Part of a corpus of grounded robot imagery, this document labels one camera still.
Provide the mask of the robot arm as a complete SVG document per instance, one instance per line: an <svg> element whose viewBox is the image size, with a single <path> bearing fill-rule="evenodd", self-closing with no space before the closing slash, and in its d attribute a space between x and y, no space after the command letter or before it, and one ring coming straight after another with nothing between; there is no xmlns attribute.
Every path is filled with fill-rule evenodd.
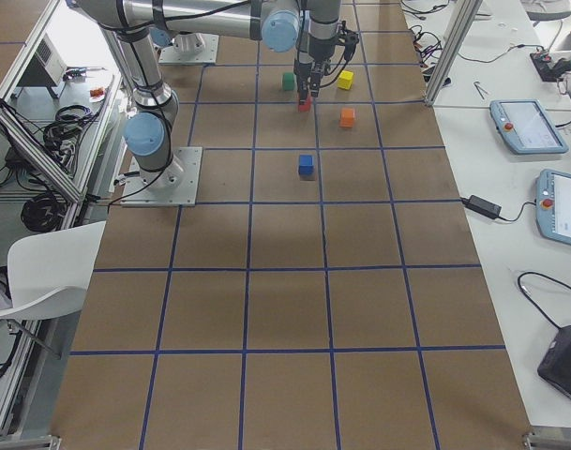
<svg viewBox="0 0 571 450"><path fill-rule="evenodd" d="M178 186L185 171L171 143L178 98L163 79L150 31L157 29L170 38L183 38L193 53L205 47L202 35L171 29L161 1L151 3L149 25L130 23L125 1L79 1L77 5L101 29L113 34L127 66L137 112L127 121L124 139L139 165L143 185L156 191Z"/></svg>
<svg viewBox="0 0 571 450"><path fill-rule="evenodd" d="M301 102L317 97L335 48L342 43L339 1L79 1L78 7L119 41L142 108L172 101L150 29L261 41L276 53L296 48Z"/></svg>

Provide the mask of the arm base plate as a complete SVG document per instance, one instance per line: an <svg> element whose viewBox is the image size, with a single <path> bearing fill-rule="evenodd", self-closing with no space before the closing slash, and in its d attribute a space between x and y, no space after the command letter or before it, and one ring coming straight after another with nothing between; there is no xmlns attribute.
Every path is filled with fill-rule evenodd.
<svg viewBox="0 0 571 450"><path fill-rule="evenodd" d="M120 204L125 207L194 206L202 158L201 147L174 148L172 164L156 179L156 173L141 172L136 158L132 157L129 169L138 174L126 180Z"/></svg>
<svg viewBox="0 0 571 450"><path fill-rule="evenodd" d="M218 56L217 35L180 34L160 52L158 62L164 66L215 64Z"/></svg>

